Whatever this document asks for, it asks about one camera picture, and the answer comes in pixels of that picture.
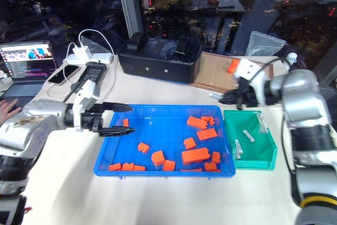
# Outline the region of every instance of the yellow ring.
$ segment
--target yellow ring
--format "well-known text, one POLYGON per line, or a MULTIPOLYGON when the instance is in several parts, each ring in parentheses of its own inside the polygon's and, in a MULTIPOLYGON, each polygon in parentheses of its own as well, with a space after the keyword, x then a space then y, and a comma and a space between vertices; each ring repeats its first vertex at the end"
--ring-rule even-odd
POLYGON ((300 207, 304 208, 309 203, 318 202, 318 201, 327 202, 327 203, 337 206, 337 200, 334 200, 332 198, 325 197, 325 196, 310 196, 310 197, 306 197, 304 200, 301 201, 300 207))

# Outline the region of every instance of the white power strip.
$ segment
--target white power strip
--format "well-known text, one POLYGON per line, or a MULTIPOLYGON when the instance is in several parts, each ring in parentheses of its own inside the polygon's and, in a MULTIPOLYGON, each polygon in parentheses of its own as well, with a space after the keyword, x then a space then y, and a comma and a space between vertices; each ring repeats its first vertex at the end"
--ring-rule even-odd
POLYGON ((87 62, 100 62, 104 64, 111 64, 113 58, 114 55, 111 53, 95 53, 91 56, 89 60, 84 57, 76 57, 75 54, 70 54, 67 58, 67 64, 79 65, 86 64, 87 62))
POLYGON ((111 64, 114 56, 111 53, 95 53, 90 58, 90 62, 111 64))

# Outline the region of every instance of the window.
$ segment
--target window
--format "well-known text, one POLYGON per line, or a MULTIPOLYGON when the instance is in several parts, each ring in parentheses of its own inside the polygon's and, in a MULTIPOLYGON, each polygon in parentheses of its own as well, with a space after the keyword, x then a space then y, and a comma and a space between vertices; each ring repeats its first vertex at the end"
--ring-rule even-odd
POLYGON ((312 70, 337 38, 337 0, 140 0, 140 5, 144 31, 152 37, 187 35, 205 51, 245 55, 257 31, 286 41, 279 54, 298 53, 303 69, 312 70))
MULTIPOLYGON (((50 41, 59 65, 83 29, 99 30, 114 49, 128 39, 120 0, 0 0, 0 9, 1 44, 50 41)), ((84 36, 108 48, 99 35, 84 36)))

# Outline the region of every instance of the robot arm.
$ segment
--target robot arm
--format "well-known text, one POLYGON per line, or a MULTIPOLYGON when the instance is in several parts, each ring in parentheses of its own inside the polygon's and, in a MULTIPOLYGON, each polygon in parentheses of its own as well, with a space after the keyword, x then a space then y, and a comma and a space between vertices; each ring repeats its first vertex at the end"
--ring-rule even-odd
POLYGON ((95 104, 99 90, 88 80, 77 93, 74 104, 35 100, 0 127, 0 224, 21 224, 25 197, 20 194, 28 183, 49 134, 75 127, 89 129, 100 136, 120 136, 134 132, 123 126, 103 128, 105 110, 126 112, 132 107, 119 103, 95 104))
POLYGON ((225 93, 220 102, 232 104, 241 99, 253 106, 283 103, 295 167, 290 171, 292 198, 302 208, 296 224, 337 224, 337 149, 330 137, 328 107, 314 73, 294 70, 268 80, 263 71, 255 76, 259 69, 241 60, 234 77, 243 87, 225 93))

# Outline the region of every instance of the orange plastic brick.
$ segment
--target orange plastic brick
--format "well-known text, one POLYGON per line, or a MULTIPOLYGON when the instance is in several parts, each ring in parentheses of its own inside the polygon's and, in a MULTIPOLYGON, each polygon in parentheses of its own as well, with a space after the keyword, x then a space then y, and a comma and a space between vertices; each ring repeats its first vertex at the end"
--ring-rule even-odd
POLYGON ((188 138, 184 141, 184 145, 185 145, 185 148, 187 150, 190 150, 190 149, 193 149, 196 147, 196 144, 195 144, 195 141, 194 139, 191 137, 191 138, 188 138))
POLYGON ((210 124, 210 126, 214 126, 215 124, 214 117, 212 116, 201 116, 201 119, 207 121, 210 124))
POLYGON ((122 171, 133 171, 134 163, 123 163, 122 171))
POLYGON ((133 167, 133 170, 134 170, 134 171, 145 171, 146 168, 145 168, 145 166, 135 165, 135 166, 133 167))
POLYGON ((207 122, 203 121, 201 119, 198 119, 196 117, 190 116, 189 119, 187 120, 187 124, 190 126, 193 126, 198 129, 206 129, 207 128, 207 122))
POLYGON ((123 126, 128 128, 128 119, 124 119, 123 120, 123 126))
POLYGON ((196 162, 200 163, 204 160, 207 160, 211 157, 211 154, 209 154, 208 148, 201 148, 194 150, 194 153, 196 155, 196 162))
POLYGON ((201 116, 201 119, 203 120, 203 121, 210 121, 210 117, 209 116, 201 116))
POLYGON ((121 163, 111 164, 109 166, 109 171, 120 171, 122 169, 121 163))
POLYGON ((163 165, 165 162, 163 151, 154 152, 151 156, 152 162, 155 166, 163 165))
POLYGON ((214 171, 216 170, 216 163, 205 163, 205 171, 214 171))
POLYGON ((198 136, 200 141, 204 141, 210 138, 217 137, 217 133, 215 129, 207 129, 203 131, 198 131, 196 135, 198 136))
POLYGON ((190 163, 197 161, 195 150, 183 151, 181 152, 181 156, 184 165, 189 165, 190 163))
POLYGON ((202 169, 199 168, 199 169, 193 169, 193 170, 180 170, 180 171, 202 171, 202 169))
POLYGON ((147 151, 149 151, 150 146, 145 144, 144 142, 141 142, 140 144, 138 144, 138 150, 142 151, 143 153, 146 153, 147 151))
POLYGON ((165 160, 163 171, 174 171, 175 162, 170 160, 165 160))
POLYGON ((228 67, 227 72, 233 74, 236 71, 237 66, 239 65, 239 63, 240 63, 239 59, 234 59, 232 61, 231 65, 228 67))
POLYGON ((213 151, 212 153, 212 162, 213 163, 220 163, 220 153, 219 152, 216 152, 216 151, 213 151))

